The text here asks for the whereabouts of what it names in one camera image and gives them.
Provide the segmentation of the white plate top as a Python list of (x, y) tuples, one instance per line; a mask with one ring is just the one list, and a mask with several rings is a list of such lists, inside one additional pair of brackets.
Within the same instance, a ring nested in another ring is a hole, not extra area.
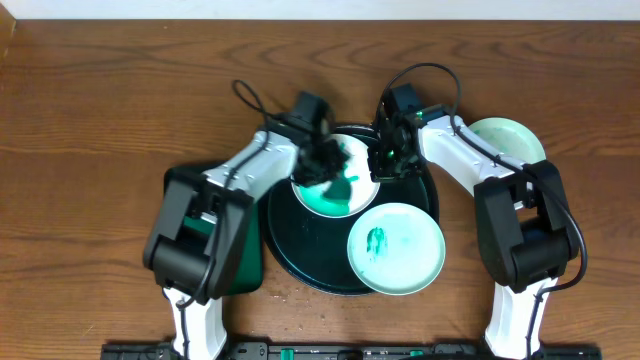
[(368, 166), (368, 146), (350, 135), (335, 134), (333, 136), (340, 145), (344, 144), (345, 150), (351, 154), (346, 176), (358, 177), (351, 183), (351, 200), (347, 204), (323, 200), (321, 194), (328, 187), (330, 181), (310, 187), (293, 185), (292, 189), (296, 198), (312, 213), (328, 218), (344, 218), (365, 209), (376, 197), (380, 184), (371, 180)]

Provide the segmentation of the green sponge cloth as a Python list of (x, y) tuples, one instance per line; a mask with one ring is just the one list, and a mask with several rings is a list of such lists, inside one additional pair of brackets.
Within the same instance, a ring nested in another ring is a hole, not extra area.
[(346, 171), (349, 168), (349, 161), (351, 160), (351, 154), (345, 150), (345, 145), (340, 145), (340, 150), (344, 156), (344, 160), (341, 164), (341, 170), (338, 175), (330, 181), (328, 187), (322, 192), (321, 198), (323, 200), (347, 204), (352, 198), (352, 186), (351, 183), (358, 179), (355, 177), (346, 176)]

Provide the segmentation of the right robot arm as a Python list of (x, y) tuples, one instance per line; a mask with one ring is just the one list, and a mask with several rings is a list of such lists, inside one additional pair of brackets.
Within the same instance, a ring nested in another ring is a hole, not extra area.
[(374, 129), (373, 180), (402, 179), (432, 163), (471, 193), (480, 256), (496, 283), (485, 343), (497, 358), (540, 356), (548, 297), (577, 285), (588, 264), (556, 166), (496, 149), (446, 108), (379, 112)]

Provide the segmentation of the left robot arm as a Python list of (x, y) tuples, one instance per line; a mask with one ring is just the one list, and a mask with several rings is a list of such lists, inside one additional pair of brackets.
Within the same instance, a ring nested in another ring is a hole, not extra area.
[(348, 155), (329, 132), (263, 128), (227, 162), (168, 180), (143, 251), (144, 266), (169, 300), (180, 359), (215, 359), (226, 343), (222, 299), (239, 267), (254, 205), (290, 179), (336, 178)]

